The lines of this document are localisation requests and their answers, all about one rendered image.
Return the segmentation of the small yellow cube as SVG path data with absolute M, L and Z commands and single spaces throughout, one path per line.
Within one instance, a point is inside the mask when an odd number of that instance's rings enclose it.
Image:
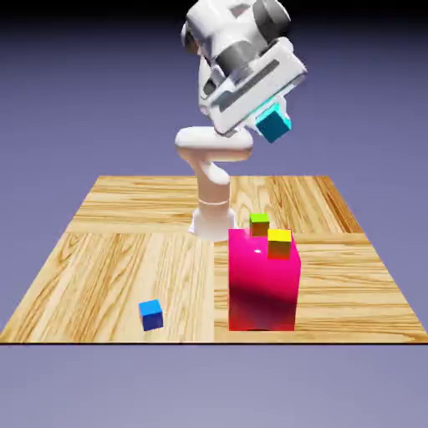
M 267 230 L 267 257 L 289 259 L 292 245 L 292 232 L 289 229 Z

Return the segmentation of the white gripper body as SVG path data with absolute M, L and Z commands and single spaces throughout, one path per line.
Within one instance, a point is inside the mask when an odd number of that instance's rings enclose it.
M 275 39 L 262 55 L 225 78 L 201 105 L 216 132 L 229 135 L 251 124 L 279 96 L 305 78 L 307 69 L 288 38 Z

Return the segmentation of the large pink box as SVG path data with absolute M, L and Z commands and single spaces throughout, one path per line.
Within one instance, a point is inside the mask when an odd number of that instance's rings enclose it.
M 231 229 L 228 238 L 228 328 L 293 331 L 301 259 L 292 233 L 289 259 L 268 258 L 268 235 Z

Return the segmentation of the small green cube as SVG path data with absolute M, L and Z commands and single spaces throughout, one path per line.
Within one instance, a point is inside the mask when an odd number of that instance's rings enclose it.
M 270 221 L 266 213 L 252 213 L 249 218 L 252 237 L 263 237 L 268 234 Z

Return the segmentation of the small cyan cube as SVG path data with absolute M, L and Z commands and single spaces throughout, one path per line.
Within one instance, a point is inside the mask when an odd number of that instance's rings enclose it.
M 272 104 L 257 116 L 255 125 L 269 143 L 274 143 L 292 129 L 292 121 L 279 103 Z

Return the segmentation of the small blue cube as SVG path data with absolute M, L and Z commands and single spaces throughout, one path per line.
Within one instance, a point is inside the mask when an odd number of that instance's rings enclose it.
M 163 311 L 158 299 L 139 303 L 139 313 L 144 331 L 163 327 Z

